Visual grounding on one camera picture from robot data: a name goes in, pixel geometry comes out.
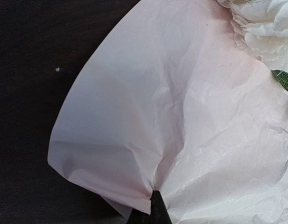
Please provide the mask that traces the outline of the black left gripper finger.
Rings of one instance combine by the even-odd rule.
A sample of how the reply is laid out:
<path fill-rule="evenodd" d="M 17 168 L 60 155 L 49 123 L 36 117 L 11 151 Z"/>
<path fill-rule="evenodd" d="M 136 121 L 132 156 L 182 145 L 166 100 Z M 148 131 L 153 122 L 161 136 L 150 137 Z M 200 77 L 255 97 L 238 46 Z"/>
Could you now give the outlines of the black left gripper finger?
<path fill-rule="evenodd" d="M 133 209 L 127 224 L 172 224 L 160 191 L 153 191 L 150 214 Z"/>

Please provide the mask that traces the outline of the pink wrapping paper sheet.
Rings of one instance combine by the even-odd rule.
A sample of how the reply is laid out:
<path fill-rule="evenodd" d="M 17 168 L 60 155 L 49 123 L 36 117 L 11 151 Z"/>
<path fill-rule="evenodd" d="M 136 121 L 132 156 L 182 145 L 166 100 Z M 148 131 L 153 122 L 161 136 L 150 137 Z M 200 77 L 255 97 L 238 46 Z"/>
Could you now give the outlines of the pink wrapping paper sheet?
<path fill-rule="evenodd" d="M 142 0 L 71 87 L 48 164 L 122 215 L 288 224 L 288 93 L 214 0 Z"/>

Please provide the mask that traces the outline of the white fake flower stem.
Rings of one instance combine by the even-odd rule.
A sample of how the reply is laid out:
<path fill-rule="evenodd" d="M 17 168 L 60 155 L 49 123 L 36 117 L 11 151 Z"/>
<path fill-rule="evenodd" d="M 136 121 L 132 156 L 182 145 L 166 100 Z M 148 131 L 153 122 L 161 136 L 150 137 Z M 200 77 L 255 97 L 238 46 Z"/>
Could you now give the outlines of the white fake flower stem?
<path fill-rule="evenodd" d="M 288 92 L 288 0 L 219 0 L 236 45 L 264 63 Z"/>

